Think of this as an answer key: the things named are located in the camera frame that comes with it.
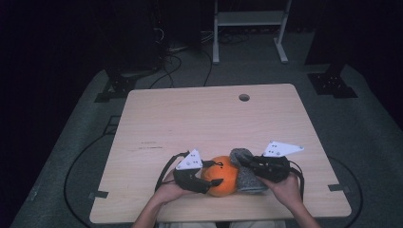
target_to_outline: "gray floor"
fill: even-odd
[[[402,131],[368,88],[364,78],[349,66],[343,69],[341,76],[358,98],[335,99],[330,95],[316,94],[307,73],[321,72],[327,66],[304,65],[313,33],[285,35],[283,44],[290,60],[288,65],[280,63],[273,37],[271,34],[251,35],[247,42],[221,46],[221,63],[212,67],[206,85],[293,84],[324,150],[335,158],[330,159],[331,164],[353,208],[347,218],[321,218],[320,224],[344,227],[359,213],[352,227],[401,227]],[[211,45],[204,46],[204,49],[211,55]],[[176,56],[181,58],[182,65],[171,74],[174,87],[202,86],[210,68],[207,55],[188,50]],[[175,58],[167,58],[167,70],[174,69],[178,63]],[[142,78],[136,89],[148,89],[162,75],[164,72],[160,71]],[[103,71],[94,76],[11,227],[84,227],[68,210],[64,200],[65,179],[76,158],[66,182],[66,195],[77,217],[91,227],[129,227],[129,224],[97,225],[88,219],[93,193],[98,189],[113,141],[113,135],[103,136],[103,133],[110,119],[112,124],[108,129],[115,127],[113,124],[119,118],[113,116],[121,115],[125,105],[124,99],[94,103],[107,82]],[[170,85],[166,77],[153,88]],[[359,208],[360,188],[354,177],[362,189],[362,209]],[[297,227],[293,220],[286,222],[287,227]]]

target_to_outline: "hole in table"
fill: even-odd
[[[251,98],[249,97],[249,95],[247,95],[247,94],[240,94],[239,98],[240,98],[240,100],[243,101],[243,102],[247,102],[247,101],[249,101],[249,99],[251,99]]]

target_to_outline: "black strap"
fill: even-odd
[[[305,179],[303,178],[302,173],[299,172],[298,170],[296,170],[293,167],[290,167],[290,172],[293,172],[299,178],[299,193],[301,194],[301,198],[303,200],[303,191],[304,191],[304,187],[305,187]]]
[[[165,165],[165,167],[163,168],[163,172],[161,172],[160,177],[157,180],[157,184],[155,186],[155,190],[157,191],[157,189],[160,188],[161,184],[163,183],[163,178],[165,177],[166,171],[168,171],[168,168],[172,165],[172,163],[178,158],[178,157],[186,157],[188,154],[190,154],[189,151],[184,152],[184,153],[180,153],[177,155],[172,156],[172,158],[169,160],[169,162]]]

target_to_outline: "wooden table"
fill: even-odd
[[[304,202],[314,217],[350,215],[344,193],[329,190],[328,185],[338,180],[294,86],[238,85],[131,91],[99,186],[108,195],[95,199],[90,219],[94,223],[134,221],[173,155],[194,148],[206,161],[229,155],[233,148],[261,155],[272,140],[305,147],[287,158],[302,168]],[[266,191],[224,198],[185,196],[167,204],[158,221],[291,217]]]

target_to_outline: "white paper triangle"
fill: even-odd
[[[279,158],[302,151],[303,149],[303,146],[300,145],[271,141],[264,150],[263,157]]]
[[[177,170],[202,168],[202,159],[197,149],[192,150],[177,166]]]

